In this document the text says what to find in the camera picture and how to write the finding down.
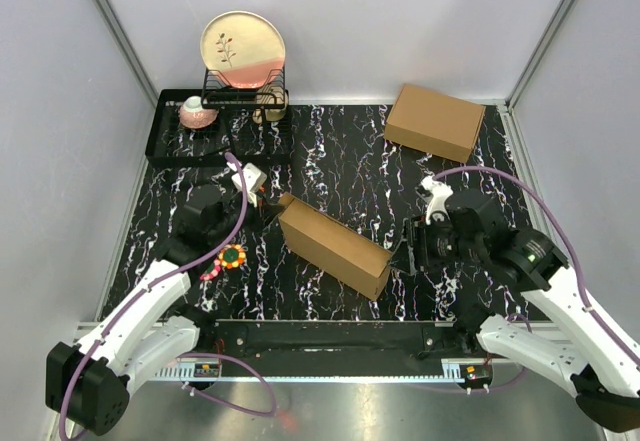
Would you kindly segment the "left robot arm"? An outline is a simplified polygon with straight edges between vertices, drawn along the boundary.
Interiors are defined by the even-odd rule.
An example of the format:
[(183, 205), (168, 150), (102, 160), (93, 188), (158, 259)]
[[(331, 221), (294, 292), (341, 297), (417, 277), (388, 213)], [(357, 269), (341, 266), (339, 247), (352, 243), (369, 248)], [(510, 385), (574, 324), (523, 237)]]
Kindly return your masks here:
[(45, 404), (95, 435), (109, 432), (135, 392), (172, 359), (215, 347), (211, 315), (181, 306), (163, 328), (153, 324), (186, 294), (199, 271), (217, 261), (243, 228), (264, 230), (281, 212), (263, 192), (196, 188), (176, 210), (157, 259), (122, 302), (75, 344), (56, 344), (45, 369)]

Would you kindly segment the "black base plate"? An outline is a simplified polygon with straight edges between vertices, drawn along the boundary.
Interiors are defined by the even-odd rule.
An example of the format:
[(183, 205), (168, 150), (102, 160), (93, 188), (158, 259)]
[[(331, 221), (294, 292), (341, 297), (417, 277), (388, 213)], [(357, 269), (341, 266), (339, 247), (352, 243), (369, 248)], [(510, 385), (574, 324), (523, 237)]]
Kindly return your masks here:
[(441, 375), (442, 361), (481, 363), (486, 353), (450, 323), (220, 320), (197, 352), (243, 360), (265, 377)]

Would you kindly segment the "orange rimmed flower toy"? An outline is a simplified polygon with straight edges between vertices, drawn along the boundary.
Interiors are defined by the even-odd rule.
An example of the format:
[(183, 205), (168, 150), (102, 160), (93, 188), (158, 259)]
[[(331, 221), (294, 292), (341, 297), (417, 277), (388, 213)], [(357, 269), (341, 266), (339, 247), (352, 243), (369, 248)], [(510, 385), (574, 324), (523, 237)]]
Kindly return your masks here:
[(246, 262), (247, 255), (240, 244), (228, 244), (219, 253), (218, 260), (224, 269), (236, 269)]

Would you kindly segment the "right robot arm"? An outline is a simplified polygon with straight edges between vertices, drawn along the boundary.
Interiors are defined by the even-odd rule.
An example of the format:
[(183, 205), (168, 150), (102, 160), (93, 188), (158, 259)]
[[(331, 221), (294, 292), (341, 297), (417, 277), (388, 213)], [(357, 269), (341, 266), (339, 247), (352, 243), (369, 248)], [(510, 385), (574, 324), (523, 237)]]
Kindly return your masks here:
[(460, 354), (511, 359), (566, 391), (606, 430), (638, 429), (639, 344), (581, 290), (577, 268), (545, 234), (510, 227), (494, 199), (471, 190), (435, 197), (426, 214), (405, 220), (396, 253), (410, 273), (450, 262), (479, 264), (572, 343), (561, 347), (474, 307), (460, 315), (462, 327), (453, 335)]

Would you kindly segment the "brown cardboard box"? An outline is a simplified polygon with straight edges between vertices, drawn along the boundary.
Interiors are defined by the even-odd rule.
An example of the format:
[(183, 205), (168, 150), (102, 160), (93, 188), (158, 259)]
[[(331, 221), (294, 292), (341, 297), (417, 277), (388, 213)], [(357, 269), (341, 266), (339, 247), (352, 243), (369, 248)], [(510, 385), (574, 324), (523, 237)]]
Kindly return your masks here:
[(290, 251), (371, 301), (383, 292), (392, 253), (290, 193), (279, 199)]
[(387, 141), (458, 163), (471, 157), (485, 107), (404, 84), (387, 117)]

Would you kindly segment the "small cream plate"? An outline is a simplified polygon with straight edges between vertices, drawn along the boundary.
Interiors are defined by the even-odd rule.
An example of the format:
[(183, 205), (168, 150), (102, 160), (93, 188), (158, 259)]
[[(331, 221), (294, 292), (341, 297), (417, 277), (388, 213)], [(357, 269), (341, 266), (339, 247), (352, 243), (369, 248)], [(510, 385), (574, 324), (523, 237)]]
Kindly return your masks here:
[(252, 114), (256, 124), (278, 122), (287, 114), (289, 97), (285, 89), (275, 85), (265, 85), (257, 91), (256, 103), (258, 107)]

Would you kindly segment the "closed brown cardboard box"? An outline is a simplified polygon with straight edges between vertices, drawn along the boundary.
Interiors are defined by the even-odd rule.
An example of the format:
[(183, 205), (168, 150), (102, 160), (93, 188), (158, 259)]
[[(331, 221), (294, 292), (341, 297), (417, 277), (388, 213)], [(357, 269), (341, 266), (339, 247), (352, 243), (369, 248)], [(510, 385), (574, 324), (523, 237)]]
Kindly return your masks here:
[(387, 117), (387, 141), (458, 163), (471, 157), (485, 107), (404, 84)]

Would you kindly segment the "small pink bowl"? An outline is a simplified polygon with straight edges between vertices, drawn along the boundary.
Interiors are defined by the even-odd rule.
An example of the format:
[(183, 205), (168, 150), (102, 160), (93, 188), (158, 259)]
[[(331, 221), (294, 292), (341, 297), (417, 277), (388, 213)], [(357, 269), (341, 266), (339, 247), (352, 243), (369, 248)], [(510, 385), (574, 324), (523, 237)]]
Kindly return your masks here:
[(190, 96), (179, 110), (180, 123), (192, 130), (199, 130), (212, 125), (218, 116), (218, 111), (205, 109), (200, 96)]

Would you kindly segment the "large cream pink plate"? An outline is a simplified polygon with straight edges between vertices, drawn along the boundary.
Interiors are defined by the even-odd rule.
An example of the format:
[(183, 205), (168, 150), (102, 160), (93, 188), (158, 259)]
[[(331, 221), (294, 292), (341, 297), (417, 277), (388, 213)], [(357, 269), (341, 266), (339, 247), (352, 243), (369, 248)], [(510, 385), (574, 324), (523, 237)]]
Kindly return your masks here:
[(229, 86), (260, 88), (284, 67), (286, 46), (275, 26), (247, 11), (218, 15), (205, 27), (200, 52), (206, 68)]

